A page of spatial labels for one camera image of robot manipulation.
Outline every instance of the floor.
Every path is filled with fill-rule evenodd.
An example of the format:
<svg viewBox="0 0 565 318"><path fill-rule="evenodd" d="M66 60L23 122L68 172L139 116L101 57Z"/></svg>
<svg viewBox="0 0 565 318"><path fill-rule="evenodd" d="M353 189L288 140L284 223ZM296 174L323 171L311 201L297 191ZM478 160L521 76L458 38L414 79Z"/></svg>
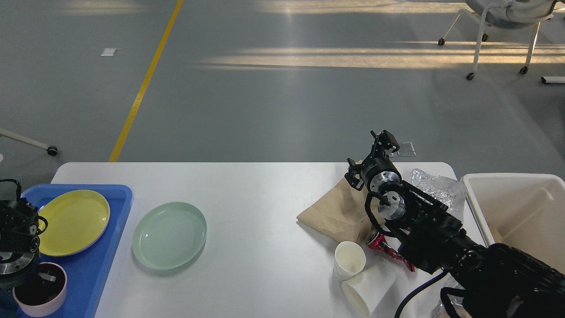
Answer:
<svg viewBox="0 0 565 318"><path fill-rule="evenodd" d="M176 3L2 1L0 127L59 154L2 137L0 178L25 189L65 162L108 161ZM468 81L476 24L437 45L463 7L185 0L118 161L358 160L387 129L417 152L394 161L565 178L565 85L540 81L565 75L565 11L542 24L526 75L531 30L495 29Z"/></svg>

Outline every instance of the plate rim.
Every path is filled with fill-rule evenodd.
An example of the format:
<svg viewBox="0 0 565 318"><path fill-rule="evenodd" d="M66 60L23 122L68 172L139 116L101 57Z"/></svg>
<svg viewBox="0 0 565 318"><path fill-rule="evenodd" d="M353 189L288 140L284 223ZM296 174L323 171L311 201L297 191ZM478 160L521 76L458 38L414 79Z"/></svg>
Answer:
<svg viewBox="0 0 565 318"><path fill-rule="evenodd" d="M197 248L196 252L191 255L188 259L184 260L183 262L181 262L180 264L175 264L174 266L168 266L168 267L156 267L151 263L148 263L145 261L145 259L142 257L142 252L141 252L141 247L140 247L140 235L141 235L141 229L145 228L145 226L142 227L142 224L144 221L150 220L152 218L154 218L157 214L159 214L160 212L164 211L163 207L167 206L167 205L174 205L174 204L180 204L180 205L184 205L184 206L188 206L188 207L193 207L194 209L196 209L196 211L198 212L197 214L200 215L202 217L202 220L204 221L204 237L202 239L202 243L200 244L200 246ZM169 269L173 269L173 268L177 268L180 267L188 262L190 262L193 258L195 258L198 253L202 250L202 248L204 247L204 244L206 243L206 238L208 236L208 223L206 221L206 217L204 216L204 213L202 213L202 211L196 207L193 204L187 203L187 202L182 202L182 201L172 201L172 202L167 202L167 203L163 203L158 205L157 207L151 209L149 212L147 212L137 223L135 229L133 230L133 237L132 237L132 251L133 251L133 255L135 256L135 258L144 266L150 268L150 269L155 269L155 270L169 270Z"/></svg>
<svg viewBox="0 0 565 318"><path fill-rule="evenodd" d="M105 208L106 208L106 210L108 211L108 219L106 220L106 222L105 222L105 224L104 224L104 228L102 229L102 231L100 231L100 234L98 234L98 236L97 236L92 242L90 242L87 246L85 246L85 247L79 249L78 251L71 252L71 253L68 253L68 254L53 255L53 254L44 253L44 252L41 251L41 242L40 242L39 250L40 250L40 253L42 253L43 255L47 255L47 256L51 256L51 257L64 257L64 256L71 256L71 255L74 255L74 254L78 254L78 253L80 253L80 252L86 250L87 248L91 247L94 243L96 243L96 241L98 241L98 240L100 239L100 237L102 237L102 235L104 234L104 232L106 232L106 229L108 228L108 224L110 223L110 216L111 216L111 215L110 215L110 214L111 214L110 203L108 203L108 200L107 200L102 194L100 194L99 192L94 191L94 190L89 190L89 189L76 189L76 190L72 190L72 191L65 192L65 193L63 193L63 194L61 194L61 195L59 195L59 196L53 198L51 201L49 201L47 204L45 204L45 205L41 208L41 210L38 211L37 214L40 214L43 209L45 209L49 204L51 204L51 203L52 203L53 201L55 201L56 199L58 199L58 198L60 198L60 197L62 197L62 196L65 196L65 195L69 195L69 194L71 194L71 193L76 193L76 192L93 192L93 193L95 194L95 196L100 196L101 198L104 199L104 202L106 203Z"/></svg>

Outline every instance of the caster wheel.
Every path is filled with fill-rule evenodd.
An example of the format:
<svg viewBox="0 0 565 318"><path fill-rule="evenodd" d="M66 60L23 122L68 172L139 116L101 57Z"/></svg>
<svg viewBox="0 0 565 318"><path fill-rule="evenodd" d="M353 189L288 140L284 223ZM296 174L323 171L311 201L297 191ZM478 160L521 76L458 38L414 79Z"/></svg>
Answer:
<svg viewBox="0 0 565 318"><path fill-rule="evenodd" d="M49 146L49 148L47 148L47 154L49 156L56 156L57 155L57 147L55 146Z"/></svg>

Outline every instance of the light green plate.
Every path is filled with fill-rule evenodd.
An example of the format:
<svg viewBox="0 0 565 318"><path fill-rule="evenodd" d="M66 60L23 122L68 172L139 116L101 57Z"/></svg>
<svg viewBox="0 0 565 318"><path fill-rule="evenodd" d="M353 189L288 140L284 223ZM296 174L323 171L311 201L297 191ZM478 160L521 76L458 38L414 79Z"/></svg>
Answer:
<svg viewBox="0 0 565 318"><path fill-rule="evenodd" d="M153 269L179 267L202 249L206 219L195 206L183 202L160 205L146 214L133 232L133 254Z"/></svg>

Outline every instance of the dark liquid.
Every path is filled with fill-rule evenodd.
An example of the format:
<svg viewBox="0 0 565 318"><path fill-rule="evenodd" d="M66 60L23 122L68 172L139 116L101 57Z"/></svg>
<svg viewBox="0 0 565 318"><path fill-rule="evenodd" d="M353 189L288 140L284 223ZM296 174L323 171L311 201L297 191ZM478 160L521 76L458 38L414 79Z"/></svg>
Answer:
<svg viewBox="0 0 565 318"><path fill-rule="evenodd" d="M41 272L55 276L55 281L45 281L39 276L15 288L14 294L20 302L29 305L43 305L53 300L63 290L65 275L53 264L41 264Z"/></svg>

